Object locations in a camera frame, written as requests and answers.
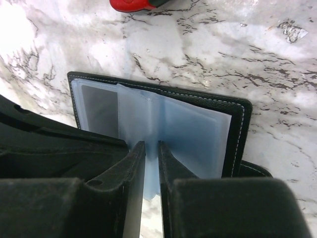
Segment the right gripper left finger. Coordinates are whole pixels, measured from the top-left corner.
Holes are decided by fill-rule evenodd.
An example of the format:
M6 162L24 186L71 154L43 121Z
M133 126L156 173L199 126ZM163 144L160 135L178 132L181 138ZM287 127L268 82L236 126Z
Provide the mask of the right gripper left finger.
M59 123L0 99L0 235L137 238L145 144Z

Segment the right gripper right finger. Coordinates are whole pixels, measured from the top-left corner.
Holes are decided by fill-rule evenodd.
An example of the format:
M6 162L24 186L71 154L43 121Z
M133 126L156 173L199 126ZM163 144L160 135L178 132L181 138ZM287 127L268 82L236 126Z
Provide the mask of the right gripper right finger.
M291 189L270 177L201 179L158 144L166 238L309 238Z

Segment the black leather card holder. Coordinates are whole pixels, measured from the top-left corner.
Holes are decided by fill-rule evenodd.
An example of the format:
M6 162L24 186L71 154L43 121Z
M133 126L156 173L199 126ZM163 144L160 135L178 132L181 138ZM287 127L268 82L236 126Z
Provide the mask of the black leather card holder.
M146 145L143 197L160 193L159 149L201 179L267 177L242 159L253 106L243 98L111 76L67 75L79 129Z

